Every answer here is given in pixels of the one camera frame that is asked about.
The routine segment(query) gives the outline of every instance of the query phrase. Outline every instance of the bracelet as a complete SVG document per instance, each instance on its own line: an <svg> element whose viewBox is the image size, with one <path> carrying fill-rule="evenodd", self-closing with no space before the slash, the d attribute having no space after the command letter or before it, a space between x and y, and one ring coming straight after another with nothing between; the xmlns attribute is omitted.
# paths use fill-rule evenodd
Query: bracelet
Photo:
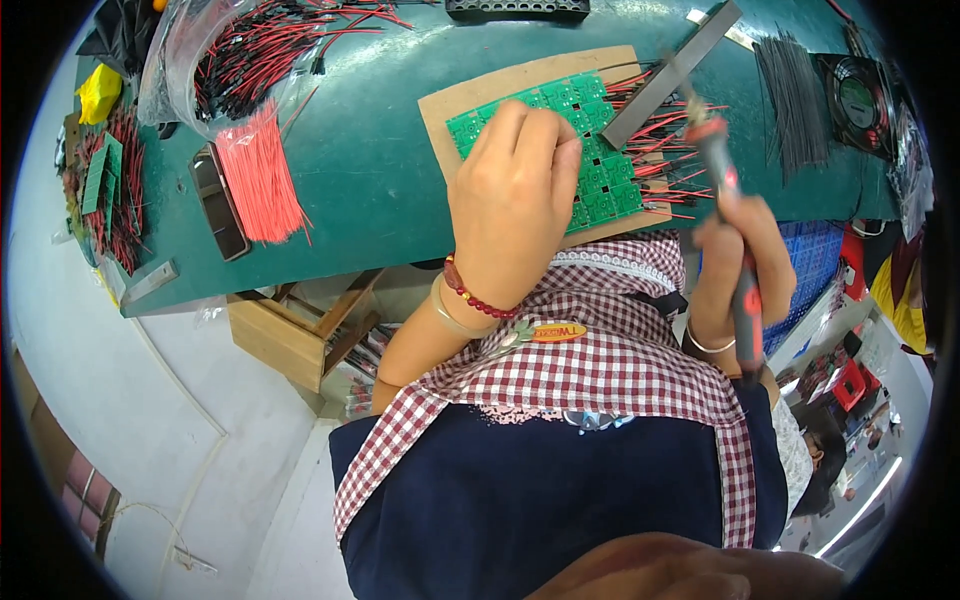
<svg viewBox="0 0 960 600"><path fill-rule="evenodd" d="M495 319L512 319L516 316L516 310L519 308L515 306L510 310L500 310L499 308L493 308L489 304L480 301L473 294L467 291L467 288L464 287L464 281L460 278L460 274L457 273L457 267L453 264L453 252L446 256L444 261L444 281L450 286L450 288L457 293L457 296L467 301L467 304L476 308L485 315L490 315Z"/></svg>
<svg viewBox="0 0 960 600"><path fill-rule="evenodd" d="M724 351L724 350L729 350L730 348L733 348L733 345L736 344L736 338L733 338L732 340L730 340L730 343L727 344L726 346L724 346L724 347L722 347L722 348L715 348L715 349L711 350L711 349L708 349L708 348L704 348L703 346L700 345L700 342L697 342L697 340L694 339L693 334L690 333L689 322L687 322L687 327L684 328L684 331L685 331L685 333L686 333L687 339L689 339L690 342L692 342L693 345L696 346L698 350L700 350L701 352L705 352L705 353L707 353L707 354L719 354L720 352L722 352L722 351Z"/></svg>
<svg viewBox="0 0 960 600"><path fill-rule="evenodd" d="M444 322L444 325L457 335L462 335L465 338L470 338L471 340L479 340L480 338L485 338L495 329L500 326L500 323L494 323L486 329L470 329L469 327L464 327L463 325L457 323L457 320L450 316L450 313L446 312L446 307L444 306L444 299L440 297L440 280L444 277L444 274L437 275L437 278L433 280L433 286L430 288L430 299L433 301L433 307L440 313L441 321Z"/></svg>

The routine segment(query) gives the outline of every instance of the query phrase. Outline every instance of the window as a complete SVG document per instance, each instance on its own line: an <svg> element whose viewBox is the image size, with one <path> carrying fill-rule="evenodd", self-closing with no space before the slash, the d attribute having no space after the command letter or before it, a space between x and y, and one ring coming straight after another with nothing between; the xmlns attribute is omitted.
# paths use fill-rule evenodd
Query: window
<svg viewBox="0 0 960 600"><path fill-rule="evenodd" d="M120 493L78 450L70 461L61 499L67 514L102 560Z"/></svg>

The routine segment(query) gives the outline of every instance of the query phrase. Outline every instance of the silver bangle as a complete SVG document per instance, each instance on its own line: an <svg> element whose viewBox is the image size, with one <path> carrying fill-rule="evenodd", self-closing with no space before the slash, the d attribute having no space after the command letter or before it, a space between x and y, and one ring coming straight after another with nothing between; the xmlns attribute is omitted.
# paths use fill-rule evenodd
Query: silver bangle
<svg viewBox="0 0 960 600"><path fill-rule="evenodd" d="M700 342L697 342L697 340L694 339L693 334L690 333L690 327L689 327L689 326L684 328L684 332L686 333L686 337L690 340L690 342L691 342L694 346L696 346L698 350L700 350L701 352L705 352L706 354L719 354L720 352L723 352L724 350L729 350L730 348L733 348L733 345L736 344L736 338L733 338L732 340L730 340L730 343L727 344L726 346L724 346L724 347L722 347L722 348L715 348L715 349L711 350L711 349L709 349L709 348L704 348L703 346L700 345Z"/></svg>
<svg viewBox="0 0 960 600"><path fill-rule="evenodd" d="M444 279L444 274L440 273L437 275L437 278L433 280L433 286L430 288L430 299L433 301L433 308L440 314L441 321L444 322L446 328L450 331L453 331L457 335L462 335L465 338L470 338L471 340L479 340L480 338L485 338L495 329L500 326L500 322L496 322L486 329L470 329L469 327L464 327L459 324L456 319L450 316L450 313L446 311L446 306L444 306L444 299L440 297L440 286L441 282Z"/></svg>

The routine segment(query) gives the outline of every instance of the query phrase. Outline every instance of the yellow plastic bag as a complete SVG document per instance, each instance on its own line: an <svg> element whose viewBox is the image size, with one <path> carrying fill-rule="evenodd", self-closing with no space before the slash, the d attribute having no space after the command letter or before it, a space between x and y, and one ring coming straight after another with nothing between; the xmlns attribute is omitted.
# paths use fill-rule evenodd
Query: yellow plastic bag
<svg viewBox="0 0 960 600"><path fill-rule="evenodd" d="M120 75L105 64L94 69L77 90L81 106L80 122L96 125L106 119L113 103L120 97L122 84Z"/></svg>

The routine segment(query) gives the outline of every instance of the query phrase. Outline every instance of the black plastic bag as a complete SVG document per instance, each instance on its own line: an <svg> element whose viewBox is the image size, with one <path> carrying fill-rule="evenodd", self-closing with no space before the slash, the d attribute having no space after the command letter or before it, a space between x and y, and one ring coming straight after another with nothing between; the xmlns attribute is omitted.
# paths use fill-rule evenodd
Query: black plastic bag
<svg viewBox="0 0 960 600"><path fill-rule="evenodd" d="M107 0L77 54L100 59L129 81L143 71L159 19L152 0Z"/></svg>

